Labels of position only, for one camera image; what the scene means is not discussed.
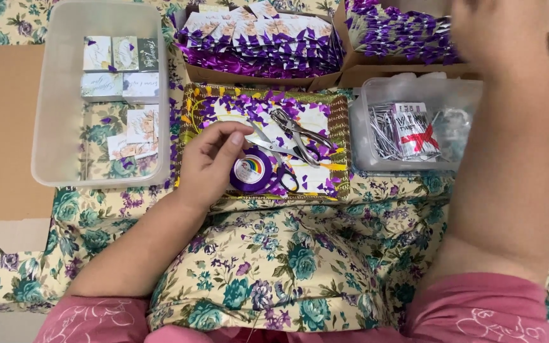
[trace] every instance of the red x mark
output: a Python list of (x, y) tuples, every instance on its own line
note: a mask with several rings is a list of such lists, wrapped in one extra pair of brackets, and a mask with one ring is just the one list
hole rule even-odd
[(401, 143), (409, 143), (409, 142), (416, 142), (417, 145), (414, 147), (415, 152), (420, 152), (423, 150), (423, 144), (425, 142), (430, 143), (431, 145), (435, 146), (437, 149), (440, 147), (438, 146), (436, 140), (432, 137), (433, 135), (433, 127), (431, 124), (427, 126), (427, 129), (422, 134), (412, 134), (409, 136), (401, 137)]

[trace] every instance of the rainbow logo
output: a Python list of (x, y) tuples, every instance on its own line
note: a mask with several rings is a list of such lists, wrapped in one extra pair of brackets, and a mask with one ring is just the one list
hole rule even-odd
[(243, 160), (242, 166), (243, 166), (244, 169), (251, 170), (252, 172), (258, 173), (260, 175), (263, 172), (262, 164), (260, 163), (260, 161), (258, 159), (254, 158), (254, 157), (247, 156)]

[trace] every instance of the scissors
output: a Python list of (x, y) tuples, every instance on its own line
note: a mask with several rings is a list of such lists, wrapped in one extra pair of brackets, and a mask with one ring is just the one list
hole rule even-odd
[[(292, 155), (292, 156), (299, 157), (298, 156), (299, 154), (297, 154), (294, 150), (281, 148), (281, 147), (273, 144), (272, 141), (268, 138), (268, 136), (266, 136), (266, 134), (260, 128), (258, 128), (257, 125), (255, 125), (255, 123), (253, 121), (250, 121), (250, 123), (251, 123), (251, 126), (253, 127), (253, 129), (255, 130), (255, 133), (258, 135), (258, 137), (261, 138), (261, 140), (252, 139), (252, 140), (250, 140), (251, 143), (256, 144), (258, 146), (261, 146), (264, 149), (267, 149), (267, 150), (270, 150), (270, 151), (280, 152), (280, 153), (283, 153), (283, 154), (289, 154), (289, 155)], [(272, 188), (274, 188), (276, 184), (280, 184), (281, 187), (283, 187), (286, 191), (288, 191), (290, 193), (296, 193), (298, 191), (298, 189), (300, 189), (300, 184), (298, 183), (298, 178), (296, 177), (295, 174), (293, 174), (291, 171), (289, 171), (289, 169), (287, 169), (287, 166), (285, 165), (285, 163), (283, 163), (283, 159), (281, 159), (279, 154), (273, 154), (273, 156), (274, 156), (274, 159), (277, 162), (276, 180), (266, 190), (266, 192), (270, 191)], [(293, 188), (290, 189), (285, 185), (285, 183), (283, 183), (283, 176), (285, 176), (285, 175), (289, 175), (292, 178), (292, 181), (296, 184), (296, 187), (293, 187)]]
[(295, 120), (292, 120), (282, 109), (275, 109), (271, 111), (270, 116), (279, 125), (279, 127), (281, 127), (283, 131), (285, 131), (287, 134), (292, 135), (292, 138), (296, 143), (296, 147), (298, 148), (298, 152), (301, 155), (300, 158), (306, 161), (308, 164), (320, 165), (319, 160), (321, 159), (321, 156), (317, 154), (317, 159), (315, 159), (315, 157), (313, 157), (313, 155), (309, 153), (309, 150), (311, 152), (315, 151), (313, 149), (309, 149), (308, 146), (304, 145), (304, 142), (302, 142), (302, 138), (300, 135), (308, 137), (319, 144), (327, 146), (328, 149), (334, 148), (334, 145), (329, 139), (321, 136), (316, 132), (304, 129), (303, 127), (298, 125)]

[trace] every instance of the ribbon roll label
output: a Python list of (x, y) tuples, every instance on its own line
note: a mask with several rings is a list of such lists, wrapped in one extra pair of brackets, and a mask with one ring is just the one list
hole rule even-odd
[(236, 161), (233, 171), (237, 179), (243, 183), (255, 184), (264, 177), (264, 162), (259, 157), (248, 154), (245, 159)]

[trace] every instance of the person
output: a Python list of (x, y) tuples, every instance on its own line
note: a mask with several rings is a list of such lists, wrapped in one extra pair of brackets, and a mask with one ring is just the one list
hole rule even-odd
[(448, 230), (401, 332), (200, 332), (167, 325), (149, 333), (142, 299), (194, 237), (249, 146), (243, 136), (253, 129), (220, 122), (187, 144), (179, 188), (80, 271), (35, 342), (549, 342), (546, 13), (544, 0), (453, 1), (453, 38), (483, 75), (484, 93)]

